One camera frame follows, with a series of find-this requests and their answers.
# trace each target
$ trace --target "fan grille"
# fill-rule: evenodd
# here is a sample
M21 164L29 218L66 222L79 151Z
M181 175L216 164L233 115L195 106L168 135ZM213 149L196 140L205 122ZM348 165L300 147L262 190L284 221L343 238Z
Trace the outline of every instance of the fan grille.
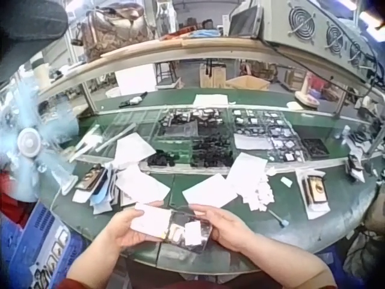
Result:
M357 42L353 42L350 46L350 62L353 66L358 66L361 60L360 45Z
M330 26L327 29L326 41L330 51L334 54L340 54L343 47L342 31L336 26Z
M315 33L313 16L302 7L294 7L289 13L291 33L295 33L300 39L310 40Z

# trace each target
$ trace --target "hand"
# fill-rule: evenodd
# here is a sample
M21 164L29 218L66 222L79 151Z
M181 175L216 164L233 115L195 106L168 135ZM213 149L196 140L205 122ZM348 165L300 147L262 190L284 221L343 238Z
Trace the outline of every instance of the hand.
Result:
M160 207L163 205L163 201L153 202L149 205L153 207ZM116 213L109 221L104 231L108 234L111 241L118 245L118 247L131 247L144 241L161 241L161 239L148 236L130 228L131 221L134 218L142 216L143 214L143 211L138 211L133 208Z
M203 213L202 217L208 220L212 226L212 239L222 246L234 252L242 251L254 232L233 213L203 205L190 205L193 211Z

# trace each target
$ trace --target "person's right hand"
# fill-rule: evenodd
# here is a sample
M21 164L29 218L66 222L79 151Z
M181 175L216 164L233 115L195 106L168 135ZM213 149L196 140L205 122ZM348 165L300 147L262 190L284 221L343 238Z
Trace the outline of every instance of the person's right hand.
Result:
M209 206L190 205L193 211L208 220L212 226L212 238L222 246L234 252L240 252L253 238L254 232L233 213Z

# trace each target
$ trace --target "electric fan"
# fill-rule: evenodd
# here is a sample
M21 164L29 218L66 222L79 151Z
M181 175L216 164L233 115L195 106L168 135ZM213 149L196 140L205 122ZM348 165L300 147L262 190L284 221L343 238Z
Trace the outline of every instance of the electric fan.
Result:
M60 155L59 144L77 135L79 126L67 101L58 101L47 119L38 113L37 93L19 84L7 109L0 112L0 158L10 164L16 185L10 197L22 202L39 198L39 178L42 174L54 177L63 194L78 180L73 176L74 165Z

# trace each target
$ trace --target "green workbench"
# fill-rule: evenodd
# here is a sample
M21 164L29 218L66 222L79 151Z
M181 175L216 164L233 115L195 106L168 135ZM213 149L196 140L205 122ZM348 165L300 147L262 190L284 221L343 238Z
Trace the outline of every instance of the green workbench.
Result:
M258 109L268 107L269 110L274 110L274 107L286 107L286 103L291 101L291 99L288 100L290 98L288 95L279 93L242 90L170 90L149 93L139 106L119 113L109 113L107 110L116 110L119 103L128 97L109 99L97 103L100 109L103 107L105 114L81 121L79 139L95 124L99 124L102 130L109 130L112 127L118 131L135 122L137 123L136 132L151 143L155 149L164 148L165 145L173 149L174 144L169 145L158 140L157 121L162 115L165 105L191 105L197 93L223 93L229 96L230 102L236 102L236 105L252 105ZM350 151L348 146L335 136L340 134L345 125L354 129L362 124L350 119L336 120L326 115L293 111L282 111L282 113L301 136L321 138L330 152L329 159L331 160L344 158ZM93 160L100 158L100 161L107 161L114 157L114 152L115 145L112 144L99 154L89 152L85 158L90 157ZM381 158L373 158L372 162L380 172ZM290 221L287 228L281 228L277 220L268 213L251 212L248 205L242 203L240 197L224 208L240 216L254 232L302 247L310 252L318 252L356 228L374 197L374 177L365 174L365 184L349 182L344 166L340 164L341 162L336 166L321 169L326 172L325 186L331 211L316 220L307 219L294 172L279 173L269 179L276 200L275 203L269 205L269 208ZM78 161L74 174L81 178L91 166L91 163ZM152 173L152 176L171 188L171 192L165 200L165 207L168 208L184 208L186 202L182 191L210 177L205 174L182 175L177 171L168 174ZM293 181L291 188L280 181L283 176ZM105 227L116 211L121 210L119 206L114 206L114 212L94 216L93 208L89 204L72 202L73 191L67 196L63 196L57 194L58 189L53 180L44 179L41 201L67 225L90 240ZM249 260L240 254L229 252L214 242L210 242L207 250L201 255L169 244L142 244L137 248L132 248L129 254L138 262L175 272L220 275L257 270Z

